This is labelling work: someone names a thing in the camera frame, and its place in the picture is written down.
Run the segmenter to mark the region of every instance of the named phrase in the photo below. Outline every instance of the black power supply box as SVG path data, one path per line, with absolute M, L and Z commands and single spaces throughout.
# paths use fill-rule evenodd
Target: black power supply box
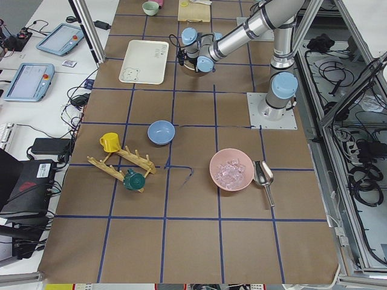
M 31 152 L 37 155 L 66 155 L 70 150 L 70 139 L 36 138 Z

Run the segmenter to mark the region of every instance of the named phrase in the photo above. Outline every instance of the black electronic device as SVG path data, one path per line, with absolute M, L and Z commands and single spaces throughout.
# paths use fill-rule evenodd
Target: black electronic device
M 111 28 L 111 25 L 109 23 L 99 21 L 99 20 L 94 21 L 94 26 L 104 30 L 109 30 Z
M 70 99 L 70 104 L 72 104 L 74 107 L 84 107 L 87 105 L 89 101 L 90 93 L 85 93 L 82 95 L 78 95 L 72 99 Z
M 45 216 L 56 163 L 51 159 L 18 161 L 0 149 L 0 212 L 3 218 Z
M 385 143 L 359 140 L 356 145 L 359 148 L 358 158 L 361 163 L 371 163 L 375 161 L 375 158 L 387 158 L 387 144 Z
M 4 40 L 3 46 L 9 51 L 22 51 L 27 42 L 30 40 L 32 32 L 28 32 L 24 27 L 14 36 L 11 35 Z
M 44 245 L 40 243 L 41 235 L 47 226 L 49 218 L 28 219 L 23 222 L 12 222 L 0 225 L 0 237 L 6 241 L 0 245 L 0 267 L 17 260 L 30 258 L 34 251 L 42 250 Z
M 68 138 L 36 138 L 31 152 L 37 155 L 66 155 L 70 150 Z

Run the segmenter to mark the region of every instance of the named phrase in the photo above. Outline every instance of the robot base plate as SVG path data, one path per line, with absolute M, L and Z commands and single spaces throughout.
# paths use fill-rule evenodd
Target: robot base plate
M 278 130 L 297 130 L 297 123 L 294 117 L 293 110 L 286 111 L 284 116 L 278 121 L 270 121 L 264 118 L 258 112 L 258 104 L 266 98 L 266 93 L 263 92 L 248 92 L 247 103 L 249 104 L 250 125 L 252 129 L 278 129 Z

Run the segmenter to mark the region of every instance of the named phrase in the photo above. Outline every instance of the white table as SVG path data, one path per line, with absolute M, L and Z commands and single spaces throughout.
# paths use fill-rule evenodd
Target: white table
M 86 0 L 86 3 L 93 21 L 100 20 L 112 24 L 119 0 Z M 26 26 L 31 25 L 35 20 L 41 19 L 48 22 L 48 26 L 44 27 L 42 31 L 52 31 L 60 23 L 65 23 L 67 16 L 74 16 L 68 1 L 43 0 L 35 14 L 27 22 Z M 39 21 L 31 28 L 39 30 L 43 25 L 44 23 Z M 79 27 L 77 22 L 70 25 Z M 102 47 L 105 47 L 109 36 L 109 30 L 96 28 L 96 31 Z M 36 45 L 44 38 L 44 36 L 34 31 L 32 31 L 32 33 L 33 35 L 23 51 L 19 53 L 14 52 L 12 56 L 2 59 L 0 61 L 0 68 L 18 69 L 23 62 L 52 63 L 55 66 L 55 72 L 58 73 L 89 74 L 97 68 L 85 39 L 82 39 L 78 46 L 67 55 L 57 56 L 38 50 Z M 64 60 L 75 61 L 77 62 L 77 65 L 74 68 L 62 66 Z

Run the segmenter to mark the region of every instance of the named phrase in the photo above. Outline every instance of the pink object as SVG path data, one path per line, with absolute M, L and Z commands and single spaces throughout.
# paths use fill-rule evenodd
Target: pink object
M 236 165 L 236 168 L 242 168 L 242 170 L 239 170 L 238 173 L 236 173 L 235 178 L 239 178 L 239 174 L 243 176 L 243 179 L 237 182 L 234 182 L 234 185 L 236 187 L 233 187 L 232 189 L 227 188 L 226 186 L 223 186 L 221 184 L 221 181 L 219 181 L 219 175 L 222 173 L 224 166 L 230 165 L 235 163 L 235 161 L 238 163 Z M 210 174 L 211 178 L 214 181 L 214 183 L 220 187 L 223 190 L 227 190 L 228 192 L 235 192 L 237 190 L 242 190 L 246 188 L 254 178 L 254 165 L 253 161 L 248 157 L 244 152 L 233 149 L 233 148 L 227 148 L 220 150 L 217 152 L 210 161 Z
M 160 8 L 162 8 L 162 6 L 164 5 L 164 0 L 148 0 L 148 1 L 152 1 L 152 2 L 158 3 L 158 6 Z

